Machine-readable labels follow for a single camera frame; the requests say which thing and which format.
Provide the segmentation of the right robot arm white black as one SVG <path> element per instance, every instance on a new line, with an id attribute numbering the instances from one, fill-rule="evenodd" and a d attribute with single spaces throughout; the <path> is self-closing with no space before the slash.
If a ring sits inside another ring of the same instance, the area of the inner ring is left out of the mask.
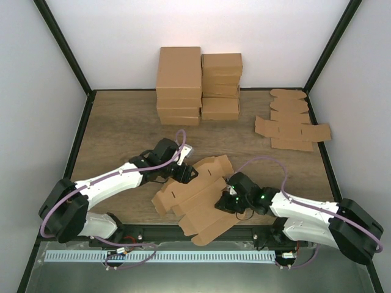
<path id="1" fill-rule="evenodd" d="M 259 187 L 238 172 L 227 181 L 214 207 L 230 214 L 251 209 L 259 215 L 276 217 L 271 237 L 284 246 L 306 241 L 334 247 L 348 259 L 363 265 L 381 252 L 382 226 L 359 204 L 348 198 L 321 202 L 286 194 L 273 187 Z"/>

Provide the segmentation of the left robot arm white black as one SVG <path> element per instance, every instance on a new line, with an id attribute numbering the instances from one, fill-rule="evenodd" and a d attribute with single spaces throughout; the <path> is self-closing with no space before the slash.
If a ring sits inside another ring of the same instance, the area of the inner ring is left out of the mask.
<path id="1" fill-rule="evenodd" d="M 158 177 L 189 183 L 198 175 L 193 166 L 184 162 L 192 152 L 190 145 L 163 138 L 154 149 L 100 176 L 76 182 L 60 179 L 38 212 L 43 221 L 41 235 L 54 237 L 60 243 L 78 236 L 96 236 L 110 246 L 119 246 L 125 239 L 119 220 L 112 214 L 96 214 L 91 209 L 120 192 L 154 182 Z"/>

